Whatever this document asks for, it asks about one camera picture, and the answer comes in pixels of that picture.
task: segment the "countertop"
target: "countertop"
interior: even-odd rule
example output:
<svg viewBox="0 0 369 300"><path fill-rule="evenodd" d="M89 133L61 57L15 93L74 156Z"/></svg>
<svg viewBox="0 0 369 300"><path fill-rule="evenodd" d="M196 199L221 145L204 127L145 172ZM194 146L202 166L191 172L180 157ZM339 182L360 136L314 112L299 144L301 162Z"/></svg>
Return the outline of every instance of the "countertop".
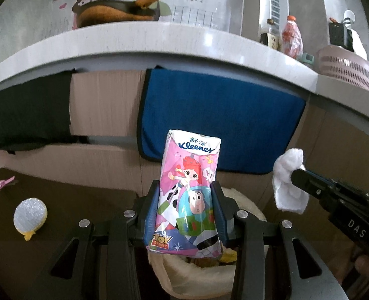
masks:
<svg viewBox="0 0 369 300"><path fill-rule="evenodd" d="M0 89L20 74L56 62L127 53L174 54L194 57L191 59L194 63L203 58L249 68L330 99L369 119L369 91L319 75L298 61L244 37L163 22L98 25L42 40L0 63Z"/></svg>

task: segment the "toy story logo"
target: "toy story logo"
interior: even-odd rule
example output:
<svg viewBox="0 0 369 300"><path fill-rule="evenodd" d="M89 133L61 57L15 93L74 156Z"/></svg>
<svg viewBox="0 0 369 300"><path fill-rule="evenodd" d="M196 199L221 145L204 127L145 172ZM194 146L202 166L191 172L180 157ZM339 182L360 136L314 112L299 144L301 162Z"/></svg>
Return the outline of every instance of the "toy story logo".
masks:
<svg viewBox="0 0 369 300"><path fill-rule="evenodd" d="M169 242L171 239L172 237L169 235L160 235L159 233L154 233L152 236L151 246L169 249Z"/></svg>

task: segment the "kleenex logo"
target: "kleenex logo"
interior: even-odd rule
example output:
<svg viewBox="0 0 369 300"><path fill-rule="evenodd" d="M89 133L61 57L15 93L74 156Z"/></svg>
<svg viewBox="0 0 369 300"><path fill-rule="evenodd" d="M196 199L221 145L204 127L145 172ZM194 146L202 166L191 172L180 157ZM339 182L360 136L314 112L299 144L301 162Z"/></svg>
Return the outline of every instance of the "kleenex logo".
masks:
<svg viewBox="0 0 369 300"><path fill-rule="evenodd" d="M207 147L202 147L202 146L198 146L198 145L194 145L194 144L190 144L190 142L183 142L183 143L178 143L179 147L182 149L190 149L190 150L201 150L204 152L208 152L211 153L212 151L214 151L215 149L211 149L211 148L207 148Z"/></svg>

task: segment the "tissue pack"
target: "tissue pack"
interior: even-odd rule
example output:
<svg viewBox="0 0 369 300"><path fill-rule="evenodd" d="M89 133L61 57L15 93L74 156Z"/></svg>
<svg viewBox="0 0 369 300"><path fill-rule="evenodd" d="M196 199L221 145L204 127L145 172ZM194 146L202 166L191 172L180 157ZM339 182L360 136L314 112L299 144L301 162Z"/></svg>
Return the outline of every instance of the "tissue pack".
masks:
<svg viewBox="0 0 369 300"><path fill-rule="evenodd" d="M210 189L220 145L217 137L168 132L155 232L148 250L195 258L220 256Z"/></svg>

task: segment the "black cloth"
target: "black cloth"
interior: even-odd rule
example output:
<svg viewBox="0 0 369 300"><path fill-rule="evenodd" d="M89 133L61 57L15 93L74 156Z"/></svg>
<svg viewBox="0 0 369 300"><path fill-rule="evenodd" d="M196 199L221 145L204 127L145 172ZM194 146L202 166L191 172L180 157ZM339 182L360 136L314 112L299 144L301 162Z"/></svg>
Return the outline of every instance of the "black cloth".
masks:
<svg viewBox="0 0 369 300"><path fill-rule="evenodd" d="M0 149L24 151L72 143L69 94L73 71L40 77L0 91Z"/></svg>

